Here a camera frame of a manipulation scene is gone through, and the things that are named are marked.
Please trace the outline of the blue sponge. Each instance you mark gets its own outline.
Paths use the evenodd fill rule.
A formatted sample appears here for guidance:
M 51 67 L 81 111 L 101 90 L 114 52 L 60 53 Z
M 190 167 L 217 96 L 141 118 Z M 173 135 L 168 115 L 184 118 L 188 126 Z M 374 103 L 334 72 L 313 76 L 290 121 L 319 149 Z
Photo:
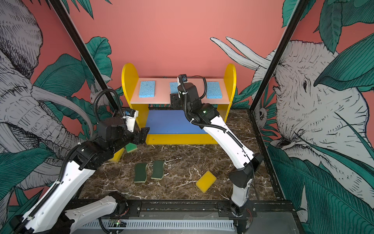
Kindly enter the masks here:
M 171 94 L 178 94 L 178 82 L 169 83 L 169 88 Z
M 207 82 L 206 98 L 221 99 L 223 97 L 219 82 Z
M 140 98 L 155 97 L 155 81 L 142 81 L 139 88 Z

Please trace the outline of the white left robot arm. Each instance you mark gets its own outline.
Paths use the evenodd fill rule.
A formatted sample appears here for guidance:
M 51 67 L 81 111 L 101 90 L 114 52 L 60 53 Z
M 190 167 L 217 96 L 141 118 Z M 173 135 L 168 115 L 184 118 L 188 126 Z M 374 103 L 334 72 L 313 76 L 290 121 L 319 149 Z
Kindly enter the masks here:
M 16 234 L 72 233 L 86 223 L 109 214 L 125 215 L 127 200 L 118 192 L 83 206 L 79 211 L 64 211 L 85 181 L 129 143 L 145 143 L 148 127 L 134 130 L 135 119 L 111 117 L 98 123 L 97 133 L 78 144 L 63 161 L 57 180 L 47 193 L 24 215 L 10 221 Z

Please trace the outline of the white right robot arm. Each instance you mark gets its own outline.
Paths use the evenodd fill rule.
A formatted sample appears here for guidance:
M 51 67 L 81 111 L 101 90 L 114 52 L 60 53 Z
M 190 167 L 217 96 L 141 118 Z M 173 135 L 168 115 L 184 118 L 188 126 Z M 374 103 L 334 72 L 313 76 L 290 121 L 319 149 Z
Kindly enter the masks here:
M 263 157 L 248 149 L 234 135 L 217 109 L 209 103 L 202 103 L 195 85 L 179 81 L 177 89 L 186 119 L 213 137 L 231 159 L 235 167 L 229 174 L 233 184 L 231 201 L 237 208 L 244 207 L 248 201 L 250 184 Z

